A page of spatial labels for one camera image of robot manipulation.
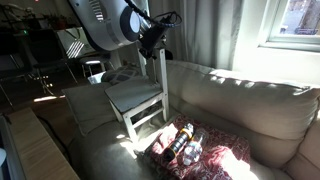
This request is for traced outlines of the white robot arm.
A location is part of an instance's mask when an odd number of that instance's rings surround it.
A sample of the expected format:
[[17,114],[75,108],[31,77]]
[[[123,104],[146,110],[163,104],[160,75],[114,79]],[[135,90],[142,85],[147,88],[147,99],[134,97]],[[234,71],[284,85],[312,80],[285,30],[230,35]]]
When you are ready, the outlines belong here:
[[148,0],[67,1],[97,51],[113,51],[139,41],[140,54],[149,59],[165,32],[182,22],[175,11],[151,17]]

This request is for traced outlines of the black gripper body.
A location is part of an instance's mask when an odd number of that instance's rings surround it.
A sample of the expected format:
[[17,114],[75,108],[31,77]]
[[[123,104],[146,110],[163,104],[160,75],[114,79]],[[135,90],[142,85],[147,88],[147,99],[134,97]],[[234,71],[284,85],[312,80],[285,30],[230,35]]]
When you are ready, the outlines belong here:
[[161,40],[165,32],[170,27],[174,26],[174,23],[171,22],[172,16],[173,13],[170,12],[168,15],[166,15],[160,20],[159,25],[153,25],[139,39],[141,43],[141,48],[139,49],[139,52],[144,58],[149,59],[153,56],[153,50],[156,44]]

